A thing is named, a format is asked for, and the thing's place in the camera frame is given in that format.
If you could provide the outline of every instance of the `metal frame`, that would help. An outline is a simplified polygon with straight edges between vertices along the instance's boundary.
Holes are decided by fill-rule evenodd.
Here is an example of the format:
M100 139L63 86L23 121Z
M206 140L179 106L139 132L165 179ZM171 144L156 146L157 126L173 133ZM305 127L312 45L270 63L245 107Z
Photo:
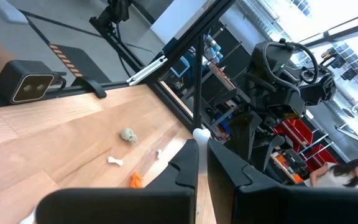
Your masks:
M180 37L175 45L166 50L163 54L167 61L148 75L141 83L145 83L160 98L160 100L172 111L172 113L183 123L189 130L201 127L201 64L202 64L202 44L204 42L204 34L234 3L236 0L217 0L215 1L200 18ZM89 22L100 33L102 37L116 50L116 52L127 62L127 64L136 73L140 72L145 65L136 57L136 55L126 47L126 45L118 39L114 34L107 32L96 17L92 17ZM196 51L195 66L195 106L193 111L194 118L187 112L178 100L159 82L159 77L165 74L170 67L189 49L194 42L198 40L198 50Z
M315 48L315 47L326 45L328 43L333 43L333 42L337 42L340 40L346 40L346 39L349 39L352 37L357 37L358 36L358 25L351 27L349 29L344 29L344 30L337 32L335 34L330 34L330 31L332 31L338 27L344 26L344 25L346 25L352 21L355 21L357 19L358 19L358 16L351 20L343 22L335 27L332 27L332 28L328 29L326 32L308 37L305 40L300 41L300 43L305 45L308 48Z

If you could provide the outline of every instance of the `black cable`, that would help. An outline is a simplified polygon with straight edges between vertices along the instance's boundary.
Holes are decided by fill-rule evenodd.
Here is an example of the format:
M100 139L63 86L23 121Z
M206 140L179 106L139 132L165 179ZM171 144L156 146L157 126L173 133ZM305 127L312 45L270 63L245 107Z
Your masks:
M243 73L244 76L246 76L247 78L249 78L252 82L254 82L257 85L260 85L262 87L265 88L265 90L267 90L269 93L274 93L276 92L276 88L274 88L274 86L268 82L266 82L265 80L256 77L255 75L251 75L249 73Z
M117 30L118 40L119 40L120 42L122 42L122 40L121 40L121 32L119 31L119 25L118 25L118 24L116 24L116 30ZM131 74L128 72L128 69L125 67L124 62L122 61L122 57L121 57L119 54L118 54L118 59L119 59L119 61L121 62L122 68L123 68L124 71L127 73L128 77L129 77L129 78L132 77Z
M315 83L318 78L318 63L317 63L317 60L314 57L313 53L311 53L311 51L307 47L305 47L303 44L299 44L299 43L291 43L291 44L294 45L295 47L298 47L298 48L302 49L303 51L305 51L306 54L309 55L311 62L313 63L313 67L314 67L313 79L306 80L306 78L303 76L303 73L301 73L301 75L300 75L301 80L307 84Z
M266 72L279 84L283 85L283 86L287 86L293 90L295 90L299 95L300 94L300 90L299 88L292 84L292 83L289 83L285 80L282 80L281 78L278 78L276 75L274 75L272 69L270 69L270 65L269 65L269 62L267 61L267 48L270 47L270 46L274 46L274 47L288 47L287 44L281 44L281 43L277 43L277 42L268 42L264 45L263 49L262 49L262 61L264 63L264 67L265 67L265 70Z

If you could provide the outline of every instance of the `wooden table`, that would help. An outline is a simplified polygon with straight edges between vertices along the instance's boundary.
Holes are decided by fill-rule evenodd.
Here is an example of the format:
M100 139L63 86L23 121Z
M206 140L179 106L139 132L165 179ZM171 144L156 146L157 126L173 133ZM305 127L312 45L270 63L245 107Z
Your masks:
M144 185L191 134L145 85L0 108L0 223L19 223L48 193L67 187ZM138 142L119 137L125 127ZM157 150L163 158L157 160ZM122 167L108 156L123 159ZM198 223L214 223L206 176L199 177Z

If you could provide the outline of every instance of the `white object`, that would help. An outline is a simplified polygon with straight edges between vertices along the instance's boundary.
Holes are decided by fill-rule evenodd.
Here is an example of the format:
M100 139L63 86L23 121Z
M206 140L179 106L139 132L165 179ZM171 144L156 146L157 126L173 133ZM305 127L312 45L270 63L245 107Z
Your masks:
M311 114L309 110L306 110L306 116L310 119L314 118L313 114Z
M116 158L114 158L113 156L109 156L109 157L107 158L107 162L108 162L108 163L117 164L117 165L119 165L119 166L124 165L124 161L123 161L122 159L116 159Z
M0 17L14 24L28 24L27 18L6 0L0 0Z
M124 130L120 133L121 138L125 141L129 141L131 143L137 142L137 136L131 128L124 128Z
M159 67L161 67L165 62L167 62L167 58L163 55L150 65L144 67L141 71L130 77L126 82L130 85L136 85L152 72L156 71Z
M197 203L197 209L196 209L196 216L198 216L198 214L200 214L200 211L201 211L201 205L199 205L198 203Z
M183 26L190 27L203 14L203 5L206 1L174 0L153 23L150 29L164 44L167 44L181 31Z
M327 162L324 166L327 166L327 169L335 166L335 163ZM347 184L352 177L350 175L342 175L342 176L335 176L332 170L329 170L327 173L322 175L321 177L317 178L317 186L316 187L345 187L344 184ZM311 187L310 179L304 181L306 186Z
M196 128L193 131L193 138L197 141L200 154L198 157L198 173L207 174L206 148L211 132L208 129Z
M162 150L159 149L157 150L157 159L161 159L162 158Z
M25 219L23 219L20 224L33 224L35 221L35 209L37 207L34 208L34 210L32 211L32 213Z

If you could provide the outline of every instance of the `window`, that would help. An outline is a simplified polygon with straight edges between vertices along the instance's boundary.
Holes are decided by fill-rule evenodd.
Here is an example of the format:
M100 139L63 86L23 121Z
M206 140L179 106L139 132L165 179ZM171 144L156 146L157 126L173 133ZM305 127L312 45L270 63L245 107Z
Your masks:
M242 4L246 6L244 8L251 9L244 14L255 14L258 19L252 16L248 18L254 19L252 22L260 26L274 41L284 37L288 41L299 42L358 16L358 1L344 3L342 0L243 0ZM333 72L337 85L341 85L345 91L344 94L353 97L353 100L349 102L348 97L337 93L330 103L336 105L338 114L358 134L358 73L350 81L341 78L348 68L358 69L358 37L318 47L312 49L312 52L320 62L323 60L321 55L331 48L339 53L347 50L343 55L346 58L345 65L333 69ZM293 55L291 60L297 66L311 67L310 59L304 53ZM340 113L341 108L349 109L356 118Z

